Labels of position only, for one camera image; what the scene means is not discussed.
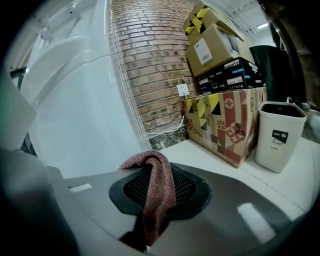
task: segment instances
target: towel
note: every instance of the towel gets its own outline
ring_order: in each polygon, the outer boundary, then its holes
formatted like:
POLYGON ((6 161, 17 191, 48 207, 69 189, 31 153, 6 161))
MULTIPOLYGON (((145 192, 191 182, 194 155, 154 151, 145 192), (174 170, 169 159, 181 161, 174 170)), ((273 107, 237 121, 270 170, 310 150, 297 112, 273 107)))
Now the towel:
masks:
POLYGON ((151 246, 164 230, 166 211, 176 206, 176 190, 170 163, 157 151, 136 154, 119 169, 145 165, 151 165, 152 170, 142 219, 146 245, 151 246))

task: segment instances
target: trash can label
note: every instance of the trash can label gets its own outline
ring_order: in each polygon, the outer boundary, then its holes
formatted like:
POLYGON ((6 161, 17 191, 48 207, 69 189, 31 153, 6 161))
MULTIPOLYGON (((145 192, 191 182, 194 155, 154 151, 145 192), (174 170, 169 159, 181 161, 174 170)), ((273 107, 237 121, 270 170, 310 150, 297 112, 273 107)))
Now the trash can label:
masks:
POLYGON ((288 139, 288 132, 281 131, 281 130, 273 130, 272 131, 272 141, 270 149, 276 155, 281 155, 283 148, 288 139))

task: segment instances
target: ceiling light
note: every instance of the ceiling light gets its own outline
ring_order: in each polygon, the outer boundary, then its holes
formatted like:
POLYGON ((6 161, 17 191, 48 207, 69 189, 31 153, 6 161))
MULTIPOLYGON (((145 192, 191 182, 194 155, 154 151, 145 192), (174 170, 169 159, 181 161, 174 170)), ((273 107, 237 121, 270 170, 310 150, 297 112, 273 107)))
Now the ceiling light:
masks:
POLYGON ((269 26, 269 23, 261 24, 261 25, 258 26, 258 30, 261 30, 261 29, 266 28, 268 26, 269 26))

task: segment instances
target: black box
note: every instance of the black box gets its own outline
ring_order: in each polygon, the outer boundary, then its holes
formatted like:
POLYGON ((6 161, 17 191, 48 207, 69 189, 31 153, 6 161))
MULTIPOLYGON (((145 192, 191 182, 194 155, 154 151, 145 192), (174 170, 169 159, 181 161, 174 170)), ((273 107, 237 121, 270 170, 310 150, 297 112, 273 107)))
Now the black box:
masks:
POLYGON ((266 86, 258 67, 238 57, 195 78, 202 94, 266 86))

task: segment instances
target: marble baseboard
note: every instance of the marble baseboard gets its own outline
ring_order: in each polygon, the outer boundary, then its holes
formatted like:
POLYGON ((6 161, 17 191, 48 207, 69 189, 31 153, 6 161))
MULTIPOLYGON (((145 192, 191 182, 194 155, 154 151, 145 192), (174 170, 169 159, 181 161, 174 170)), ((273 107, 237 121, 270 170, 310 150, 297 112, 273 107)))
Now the marble baseboard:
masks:
POLYGON ((149 141, 153 150, 160 151, 185 141, 187 136, 187 128, 182 126, 174 132, 163 133, 149 138, 149 141))

